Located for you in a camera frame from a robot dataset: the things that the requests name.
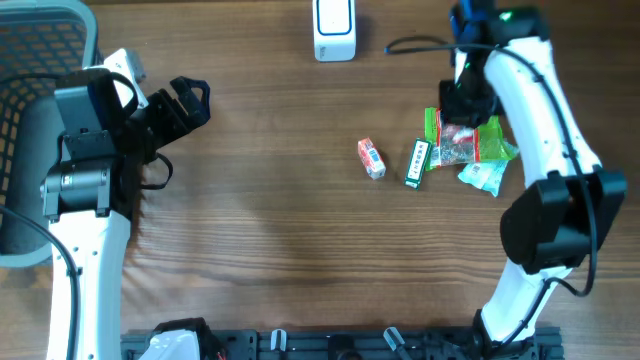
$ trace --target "wire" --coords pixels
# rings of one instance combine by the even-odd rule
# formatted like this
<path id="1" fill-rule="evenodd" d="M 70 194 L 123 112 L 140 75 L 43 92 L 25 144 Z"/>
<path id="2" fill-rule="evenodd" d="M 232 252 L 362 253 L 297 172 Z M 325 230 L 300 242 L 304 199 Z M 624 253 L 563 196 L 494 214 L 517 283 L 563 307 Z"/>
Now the wire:
<path id="1" fill-rule="evenodd" d="M 62 75 L 59 74 L 47 74 L 47 73 L 30 73 L 30 74 L 18 74 L 6 77 L 0 80 L 0 85 L 4 85 L 7 83 L 14 82 L 16 80 L 25 80 L 25 79 L 50 79 L 57 80 L 60 79 Z"/>
<path id="2" fill-rule="evenodd" d="M 389 49 L 392 46 L 396 46 L 398 44 L 406 43 L 406 42 L 413 42 L 413 41 L 428 41 L 428 42 L 436 43 L 438 45 L 448 45 L 449 44 L 446 40 L 441 39 L 441 38 L 439 38 L 437 36 L 415 35 L 415 36 L 407 36 L 407 37 L 403 37 L 403 38 L 399 38 L 399 39 L 393 40 L 389 45 L 387 45 L 387 47 L 384 50 L 385 50 L 385 52 L 387 52 L 387 49 Z"/>
<path id="3" fill-rule="evenodd" d="M 589 237 L 591 242 L 590 244 L 591 250 L 589 253 L 589 270 L 587 273 L 587 282 L 585 284 L 584 289 L 577 290 L 571 284 L 569 284 L 565 280 L 560 279 L 558 277 L 551 277 L 546 279 L 540 290 L 540 293 L 538 294 L 533 305 L 531 306 L 531 309 L 529 309 L 529 313 L 527 314 L 527 316 L 522 320 L 520 325 L 513 331 L 513 333 L 511 333 L 511 335 L 505 341 L 503 341 L 500 345 L 498 345 L 492 350 L 492 352 L 489 355 L 489 358 L 492 358 L 493 356 L 498 354 L 501 350 L 509 346 L 513 342 L 513 340 L 515 340 L 518 337 L 518 335 L 520 335 L 520 333 L 525 328 L 527 328 L 527 326 L 529 325 L 529 322 L 531 321 L 535 313 L 538 311 L 538 308 L 540 307 L 540 304 L 542 303 L 542 300 L 544 299 L 547 293 L 547 290 L 549 290 L 549 288 L 553 283 L 558 283 L 562 285 L 571 294 L 577 297 L 585 297 L 589 295 L 589 293 L 591 293 L 591 290 L 593 289 L 593 284 L 595 281 L 596 268 L 597 268 L 597 262 L 598 262 L 598 241 L 597 241 L 596 217 L 593 209 L 593 200 L 591 199 L 591 194 L 589 193 L 589 188 L 587 185 L 587 181 L 584 178 L 582 168 L 580 167 L 580 163 L 578 162 L 577 152 L 573 147 L 573 143 L 571 141 L 571 135 L 569 133 L 569 127 L 562 113 L 562 109 L 560 108 L 560 104 L 558 103 L 558 99 L 555 97 L 555 95 L 553 95 L 553 91 L 551 90 L 551 87 L 547 83 L 544 76 L 540 74 L 540 72 L 535 68 L 533 64 L 529 63 L 527 59 L 525 59 L 524 57 L 522 57 L 521 55 L 513 51 L 510 51 L 501 47 L 490 46 L 485 44 L 440 44 L 440 45 L 429 46 L 429 47 L 404 48 L 399 50 L 391 49 L 393 46 L 396 46 L 403 42 L 416 41 L 416 40 L 419 40 L 419 39 L 416 39 L 416 37 L 410 37 L 410 38 L 401 38 L 401 39 L 395 40 L 391 42 L 389 45 L 387 45 L 387 47 L 384 49 L 385 53 L 390 55 L 400 55 L 400 54 L 411 54 L 411 53 L 418 53 L 418 52 L 445 51 L 445 50 L 455 50 L 455 49 L 490 50 L 490 51 L 497 51 L 505 55 L 508 55 L 511 58 L 520 62 L 527 69 L 529 69 L 529 71 L 531 71 L 531 73 L 534 76 L 535 82 L 540 83 L 543 90 L 549 97 L 551 106 L 553 107 L 556 113 L 556 116 L 558 117 L 558 122 L 560 124 L 562 135 L 565 138 L 565 142 L 566 142 L 565 145 L 567 147 L 567 154 L 565 156 L 569 158 L 569 160 L 571 160 L 571 164 L 573 165 L 573 168 L 576 172 L 576 178 L 580 183 L 580 191 L 582 192 L 582 195 L 583 195 L 584 204 L 585 204 L 585 207 L 587 208 L 587 218 L 589 221 Z"/>
<path id="4" fill-rule="evenodd" d="M 73 257 L 67 250 L 66 247 L 60 242 L 60 240 L 56 239 L 53 234 L 51 234 L 47 229 L 40 226 L 40 224 L 35 221 L 27 218 L 24 215 L 20 215 L 18 213 L 9 210 L 3 205 L 0 205 L 0 213 L 4 214 L 14 220 L 18 220 L 28 227 L 32 228 L 40 235 L 42 235 L 48 242 L 51 243 L 59 252 L 62 258 L 64 259 L 65 264 L 67 265 L 67 275 L 69 276 L 69 281 L 71 282 L 71 313 L 69 318 L 69 339 L 67 342 L 67 360 L 73 360 L 75 358 L 76 353 L 76 343 L 78 336 L 78 300 L 80 298 L 80 284 L 78 281 L 78 271 L 76 269 L 76 264 L 73 261 Z"/>
<path id="5" fill-rule="evenodd" d="M 62 130 L 56 139 L 56 162 L 53 166 L 59 165 L 62 161 L 62 143 L 64 142 L 64 136 L 67 135 L 67 132 Z"/>

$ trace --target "black mount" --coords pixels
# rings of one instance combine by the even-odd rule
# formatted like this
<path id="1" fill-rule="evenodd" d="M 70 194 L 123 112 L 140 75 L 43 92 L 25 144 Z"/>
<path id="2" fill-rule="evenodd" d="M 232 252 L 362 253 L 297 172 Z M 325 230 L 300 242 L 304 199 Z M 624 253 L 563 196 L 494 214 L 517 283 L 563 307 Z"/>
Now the black mount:
<path id="1" fill-rule="evenodd" d="M 258 333 L 254 330 L 210 331 L 203 319 L 185 319 L 165 323 L 153 332 L 122 337 L 122 360 L 137 360 L 149 347 L 151 338 L 169 330 L 187 329 L 198 337 L 201 359 L 226 360 L 477 360 L 477 331 L 471 327 L 431 328 L 423 331 L 399 331 L 403 355 L 383 338 L 383 331 L 289 332 L 283 348 L 273 348 L 272 336 L 282 330 Z M 559 328 L 538 328 L 534 337 L 515 343 L 509 355 L 495 359 L 564 359 Z"/>
<path id="2" fill-rule="evenodd" d="M 44 215 L 50 221 L 82 210 L 95 210 L 97 216 L 114 210 L 131 219 L 140 166 L 154 161 L 159 148 L 211 118 L 205 81 L 178 77 L 171 81 L 177 100 L 160 89 L 148 97 L 147 107 L 136 110 L 137 100 L 121 105 L 113 84 L 122 81 L 117 76 L 107 69 L 86 69 L 56 82 L 68 158 L 51 167 L 41 187 Z M 202 90 L 200 99 L 192 88 Z M 62 141 L 59 145 L 61 160 Z"/>
<path id="3" fill-rule="evenodd" d="M 598 250 L 627 192 L 621 172 L 585 175 L 593 200 Z M 527 274 L 556 266 L 575 268 L 591 251 L 589 221 L 575 177 L 549 174 L 532 184 L 502 215 L 502 246 Z"/>
<path id="4" fill-rule="evenodd" d="M 492 0 L 461 1 L 449 12 L 456 44 L 506 46 L 513 39 L 549 38 L 535 7 L 496 9 Z M 489 50 L 462 49 L 467 60 L 458 78 L 440 82 L 440 109 L 446 123 L 476 128 L 493 115 L 504 115 L 500 100 L 484 77 Z"/>

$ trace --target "small box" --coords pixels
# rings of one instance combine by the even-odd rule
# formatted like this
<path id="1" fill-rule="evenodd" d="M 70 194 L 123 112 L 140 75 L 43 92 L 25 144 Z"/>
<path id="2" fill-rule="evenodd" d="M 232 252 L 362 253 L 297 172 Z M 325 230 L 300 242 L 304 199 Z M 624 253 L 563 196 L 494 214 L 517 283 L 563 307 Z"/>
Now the small box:
<path id="1" fill-rule="evenodd" d="M 431 155 L 433 145 L 421 139 L 416 139 L 411 152 L 411 160 L 407 169 L 407 176 L 404 178 L 404 184 L 416 190 L 420 188 L 424 168 L 427 166 L 427 160 Z"/>
<path id="2" fill-rule="evenodd" d="M 367 174 L 369 174 L 373 180 L 384 176 L 387 167 L 384 165 L 380 153 L 376 147 L 373 146 L 371 139 L 366 138 L 358 141 L 358 155 L 360 155 L 362 165 L 367 169 Z"/>

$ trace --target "orange box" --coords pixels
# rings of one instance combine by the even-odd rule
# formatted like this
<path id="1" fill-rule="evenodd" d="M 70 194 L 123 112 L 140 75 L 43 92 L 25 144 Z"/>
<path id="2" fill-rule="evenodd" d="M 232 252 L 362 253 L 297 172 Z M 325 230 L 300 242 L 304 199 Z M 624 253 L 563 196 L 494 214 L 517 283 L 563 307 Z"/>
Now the orange box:
<path id="1" fill-rule="evenodd" d="M 358 141 L 358 155 L 360 155 L 362 165 L 367 169 L 367 174 L 369 174 L 373 180 L 384 176 L 387 167 L 384 165 L 382 157 L 373 145 L 373 142 L 371 142 L 371 139 L 366 138 Z"/>

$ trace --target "white label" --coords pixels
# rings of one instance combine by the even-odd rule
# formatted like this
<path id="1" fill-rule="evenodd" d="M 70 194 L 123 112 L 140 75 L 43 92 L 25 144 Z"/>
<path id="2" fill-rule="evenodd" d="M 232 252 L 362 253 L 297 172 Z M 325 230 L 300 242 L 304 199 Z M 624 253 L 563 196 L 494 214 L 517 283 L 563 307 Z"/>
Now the white label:
<path id="1" fill-rule="evenodd" d="M 384 163 L 380 159 L 380 154 L 378 154 L 378 151 L 376 149 L 369 150 L 369 156 L 371 157 L 371 160 L 373 160 L 373 163 L 371 165 L 373 165 L 376 171 L 384 167 Z"/>
<path id="2" fill-rule="evenodd" d="M 409 172 L 407 177 L 411 180 L 420 180 L 422 174 L 422 166 L 427 160 L 427 154 L 429 153 L 429 143 L 424 141 L 416 141 L 416 146 L 413 148 L 413 156 L 409 163 Z"/>
<path id="3" fill-rule="evenodd" d="M 482 186 L 489 180 L 495 168 L 496 165 L 494 162 L 472 164 L 469 171 L 469 181 L 471 181 L 471 185 L 482 189 Z"/>
<path id="4" fill-rule="evenodd" d="M 429 167 L 434 168 L 440 166 L 440 147 L 436 146 L 431 150 L 431 161 L 429 162 Z"/>

